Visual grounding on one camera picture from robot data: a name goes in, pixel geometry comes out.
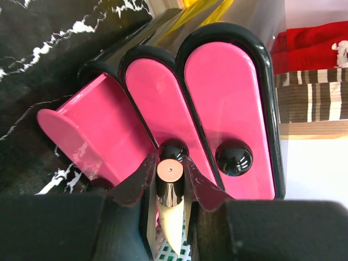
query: pink acrylic holder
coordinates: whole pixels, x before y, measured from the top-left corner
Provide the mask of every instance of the pink acrylic holder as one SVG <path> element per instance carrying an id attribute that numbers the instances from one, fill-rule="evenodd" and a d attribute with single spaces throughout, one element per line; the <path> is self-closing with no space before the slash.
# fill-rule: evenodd
<path id="1" fill-rule="evenodd" d="M 275 198 L 256 69 L 240 48 L 211 42 L 194 50 L 184 77 L 207 142 L 215 154 L 226 139 L 247 143 L 253 165 L 243 175 L 220 176 L 236 199 Z M 176 138 L 199 170 L 216 184 L 181 86 L 164 64 L 139 58 L 126 68 L 128 89 L 156 142 Z M 43 109 L 38 122 L 52 141 L 92 180 L 118 185 L 155 151 L 123 88 L 100 75 L 57 111 Z"/>
<path id="2" fill-rule="evenodd" d="M 38 122 L 48 137 L 92 180 L 118 185 L 154 152 L 144 126 L 120 85 L 100 75 Z"/>

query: glossy surface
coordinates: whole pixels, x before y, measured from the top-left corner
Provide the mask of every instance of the glossy surface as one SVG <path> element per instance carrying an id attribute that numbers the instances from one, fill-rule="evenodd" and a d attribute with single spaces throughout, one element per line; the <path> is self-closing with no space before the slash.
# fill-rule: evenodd
<path id="1" fill-rule="evenodd" d="M 126 84 L 157 143 L 182 140 L 199 170 L 215 183 L 174 74 L 155 60 L 138 59 L 127 69 Z"/>
<path id="2" fill-rule="evenodd" d="M 187 60 L 185 80 L 212 151 L 229 138 L 244 141 L 252 150 L 254 162 L 247 173 L 239 177 L 221 175 L 227 192 L 236 199 L 274 199 L 268 142 L 252 60 L 230 43 L 207 43 Z"/>
<path id="3" fill-rule="evenodd" d="M 253 162 L 249 146 L 234 140 L 222 143 L 216 150 L 215 159 L 219 169 L 231 177 L 245 174 Z"/>
<path id="4" fill-rule="evenodd" d="M 159 159 L 176 159 L 183 161 L 183 156 L 189 155 L 189 150 L 183 142 L 177 139 L 170 139 L 163 142 L 158 149 Z"/>
<path id="5" fill-rule="evenodd" d="M 89 179 L 117 185 L 154 151 L 122 88 L 103 74 L 57 111 L 39 111 L 38 122 Z"/>

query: white wall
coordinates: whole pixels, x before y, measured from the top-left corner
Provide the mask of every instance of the white wall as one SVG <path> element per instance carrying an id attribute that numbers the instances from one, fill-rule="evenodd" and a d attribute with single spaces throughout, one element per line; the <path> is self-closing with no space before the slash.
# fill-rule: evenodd
<path id="1" fill-rule="evenodd" d="M 348 0 L 285 0 L 287 28 L 348 20 Z"/>
<path id="2" fill-rule="evenodd" d="M 348 208 L 348 140 L 289 140 L 286 199 L 332 200 Z"/>

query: black trim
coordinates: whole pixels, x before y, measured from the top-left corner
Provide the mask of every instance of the black trim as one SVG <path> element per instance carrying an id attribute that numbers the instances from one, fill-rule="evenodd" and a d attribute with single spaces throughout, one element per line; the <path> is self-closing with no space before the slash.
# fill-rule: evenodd
<path id="1" fill-rule="evenodd" d="M 196 111 L 196 108 L 194 106 L 194 103 L 192 101 L 192 98 L 190 94 L 185 91 L 187 88 L 183 88 L 183 86 L 186 86 L 185 84 L 183 85 L 182 80 L 178 78 L 178 73 L 177 73 L 177 68 L 175 64 L 175 58 L 168 53 L 167 51 L 160 49 L 158 47 L 154 46 L 136 46 L 132 49 L 130 49 L 122 58 L 120 62 L 120 67 L 119 67 L 119 78 L 122 83 L 122 86 L 127 88 L 126 86 L 126 71 L 128 66 L 131 64 L 131 62 L 141 59 L 141 58 L 149 58 L 153 59 L 159 63 L 162 63 L 165 65 L 169 70 L 172 71 L 174 76 L 177 78 L 179 86 L 181 87 L 182 94 L 185 98 L 186 104 L 189 108 L 192 120 L 195 124 L 196 130 L 198 132 L 198 136 L 200 137 L 200 141 L 202 143 L 202 146 L 204 148 L 204 151 L 206 153 L 206 156 L 209 161 L 209 165 L 212 168 L 213 174 L 215 181 L 217 185 L 220 187 L 221 190 L 225 191 L 225 186 L 223 185 L 218 166 L 216 164 L 216 161 L 214 159 L 214 155 L 212 153 L 212 150 L 209 147 L 208 140 L 206 137 L 206 134 L 204 133 L 200 118 L 198 116 L 198 113 Z"/>
<path id="2" fill-rule="evenodd" d="M 213 23 L 195 30 L 181 44 L 176 58 L 177 76 L 181 79 L 185 96 L 190 96 L 184 78 L 185 63 L 189 55 L 199 46 L 214 41 L 228 42 L 241 48 L 249 55 L 256 67 L 273 170 L 275 198 L 283 199 L 285 197 L 285 179 L 278 130 L 279 115 L 276 109 L 274 74 L 270 55 L 263 43 L 246 28 L 231 23 Z"/>

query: black marble surface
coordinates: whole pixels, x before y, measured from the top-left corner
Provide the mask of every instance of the black marble surface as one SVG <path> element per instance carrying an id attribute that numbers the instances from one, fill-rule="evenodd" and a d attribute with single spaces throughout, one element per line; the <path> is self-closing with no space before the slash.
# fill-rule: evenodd
<path id="1" fill-rule="evenodd" d="M 80 192 L 86 178 L 43 133 L 36 114 L 76 93 L 79 67 L 148 22 L 148 6 L 0 0 L 0 10 L 0 195 Z"/>

